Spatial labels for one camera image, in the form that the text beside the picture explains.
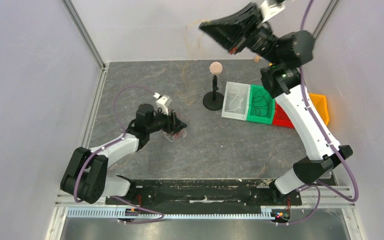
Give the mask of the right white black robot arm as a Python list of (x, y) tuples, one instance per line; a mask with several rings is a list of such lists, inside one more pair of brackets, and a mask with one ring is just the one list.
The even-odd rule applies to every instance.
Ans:
[(303, 28), (281, 37), (273, 33), (269, 20), (284, 7), (282, 0), (250, 2), (232, 15), (199, 25), (229, 54), (249, 49), (270, 63), (260, 71), (262, 85), (291, 120), (306, 151), (292, 169), (270, 183), (268, 196), (275, 204), (282, 204), (289, 193), (315, 183), (353, 155), (349, 145), (331, 134), (305, 84), (302, 67), (313, 59), (314, 36)]

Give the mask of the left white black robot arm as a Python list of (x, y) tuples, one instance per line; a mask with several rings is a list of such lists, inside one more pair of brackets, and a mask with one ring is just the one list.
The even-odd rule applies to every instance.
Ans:
[(94, 204), (101, 197), (117, 196), (124, 204), (132, 204), (137, 191), (123, 176), (109, 176), (108, 168), (117, 161), (141, 150), (150, 135), (165, 132), (176, 135), (187, 127), (176, 112), (163, 112), (151, 104), (141, 104), (124, 133), (91, 149), (78, 147), (73, 151), (60, 182), (60, 190), (73, 196), (75, 202)]

